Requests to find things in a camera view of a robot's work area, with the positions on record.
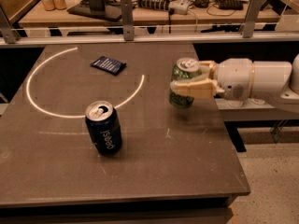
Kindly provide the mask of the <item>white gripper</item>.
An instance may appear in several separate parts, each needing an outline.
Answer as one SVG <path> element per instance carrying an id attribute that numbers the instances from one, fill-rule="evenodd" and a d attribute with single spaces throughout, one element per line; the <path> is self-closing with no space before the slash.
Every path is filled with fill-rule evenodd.
<path id="1" fill-rule="evenodd" d="M 208 99 L 218 94 L 226 100 L 249 98 L 252 61 L 248 58 L 231 58 L 219 64 L 214 61 L 200 61 L 200 81 L 172 81 L 170 89 L 177 95 Z"/>

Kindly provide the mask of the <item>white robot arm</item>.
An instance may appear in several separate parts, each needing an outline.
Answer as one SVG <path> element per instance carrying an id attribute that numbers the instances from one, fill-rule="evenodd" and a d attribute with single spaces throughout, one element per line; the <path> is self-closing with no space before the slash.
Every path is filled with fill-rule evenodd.
<path id="1" fill-rule="evenodd" d="M 271 106 L 299 112 L 298 57 L 293 63 L 230 58 L 221 63 L 201 61 L 201 75 L 170 82 L 175 94 L 230 101 L 263 100 Z"/>

